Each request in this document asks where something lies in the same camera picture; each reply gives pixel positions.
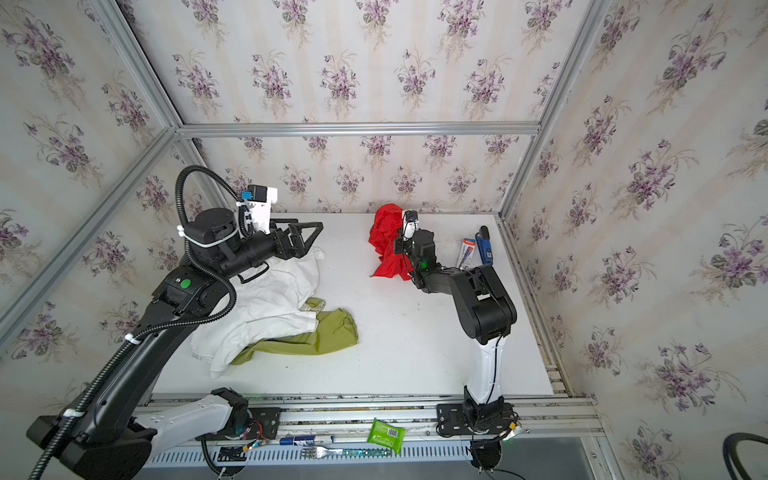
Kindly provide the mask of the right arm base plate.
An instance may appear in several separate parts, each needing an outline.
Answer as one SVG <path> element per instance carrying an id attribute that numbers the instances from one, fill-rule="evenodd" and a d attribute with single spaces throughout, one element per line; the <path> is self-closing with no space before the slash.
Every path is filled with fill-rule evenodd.
<path id="1" fill-rule="evenodd" d="M 509 403 L 502 407 L 479 408 L 462 403 L 443 403 L 436 406 L 436 432 L 440 437 L 492 436 L 505 437 L 520 424 L 519 415 Z"/>

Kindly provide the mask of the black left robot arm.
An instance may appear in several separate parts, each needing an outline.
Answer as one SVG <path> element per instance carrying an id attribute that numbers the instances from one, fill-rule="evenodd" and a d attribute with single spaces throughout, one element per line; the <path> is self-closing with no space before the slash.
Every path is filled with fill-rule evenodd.
<path id="1" fill-rule="evenodd" d="M 239 437 L 250 426 L 247 400 L 226 387 L 158 421 L 135 410 L 181 343 L 233 310 L 232 278 L 270 258 L 305 256 L 324 226 L 278 219 L 243 236 L 229 209 L 208 209 L 193 221 L 184 206 L 177 213 L 186 236 L 184 262 L 154 290 L 136 328 L 86 389 L 58 415 L 40 416 L 29 427 L 28 439 L 42 450 L 30 478 L 41 478 L 58 459 L 82 479 L 131 479 L 159 453 L 209 434 Z"/>

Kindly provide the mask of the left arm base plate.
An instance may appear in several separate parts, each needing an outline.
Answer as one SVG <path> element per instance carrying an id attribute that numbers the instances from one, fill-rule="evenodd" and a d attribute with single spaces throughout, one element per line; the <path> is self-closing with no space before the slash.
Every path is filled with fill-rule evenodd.
<path id="1" fill-rule="evenodd" d="M 280 408 L 237 407 L 222 435 L 229 440 L 275 440 L 280 425 Z"/>

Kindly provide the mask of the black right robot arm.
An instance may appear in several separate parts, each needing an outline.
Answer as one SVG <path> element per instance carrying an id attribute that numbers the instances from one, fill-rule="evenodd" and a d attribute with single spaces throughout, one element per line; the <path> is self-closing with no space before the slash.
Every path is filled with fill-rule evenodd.
<path id="1" fill-rule="evenodd" d="M 409 276 L 417 289 L 451 297 L 463 332 L 478 346 L 475 371 L 465 386 L 462 405 L 467 422 L 477 428 L 499 417 L 504 408 L 501 360 L 517 310 L 494 267 L 441 265 L 434 234 L 415 226 L 398 230 L 394 253 L 411 266 Z"/>

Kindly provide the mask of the red cloth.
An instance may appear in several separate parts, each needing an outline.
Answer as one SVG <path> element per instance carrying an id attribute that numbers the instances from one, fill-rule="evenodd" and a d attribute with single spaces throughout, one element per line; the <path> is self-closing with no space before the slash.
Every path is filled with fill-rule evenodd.
<path id="1" fill-rule="evenodd" d="M 402 214 L 403 210 L 392 203 L 381 206 L 375 213 L 369 233 L 369 244 L 374 247 L 380 265 L 373 272 L 373 277 L 400 277 L 403 281 L 410 280 L 411 265 L 406 258 L 394 251 L 395 240 L 399 237 L 402 227 Z"/>

